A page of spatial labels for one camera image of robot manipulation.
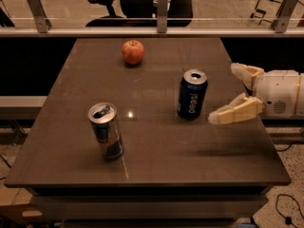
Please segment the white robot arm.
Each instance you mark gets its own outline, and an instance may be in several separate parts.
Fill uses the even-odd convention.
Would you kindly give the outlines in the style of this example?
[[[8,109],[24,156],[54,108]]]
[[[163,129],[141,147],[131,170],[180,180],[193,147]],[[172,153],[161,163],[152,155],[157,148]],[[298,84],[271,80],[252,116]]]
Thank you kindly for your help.
[[[232,73],[252,92],[241,93],[208,116],[210,124],[245,122],[264,113],[267,117],[304,116],[304,74],[295,70],[265,72],[257,66],[231,64]]]

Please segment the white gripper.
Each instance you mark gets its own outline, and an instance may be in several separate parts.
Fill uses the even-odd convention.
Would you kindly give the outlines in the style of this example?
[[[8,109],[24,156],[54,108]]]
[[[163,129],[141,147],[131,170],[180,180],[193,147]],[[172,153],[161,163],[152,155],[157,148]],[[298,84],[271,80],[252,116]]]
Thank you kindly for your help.
[[[264,71],[257,66],[231,64],[232,73],[254,91],[255,97],[241,93],[229,104],[211,112],[210,124],[233,124],[252,120],[263,111],[267,117],[300,115],[300,74],[294,70]]]

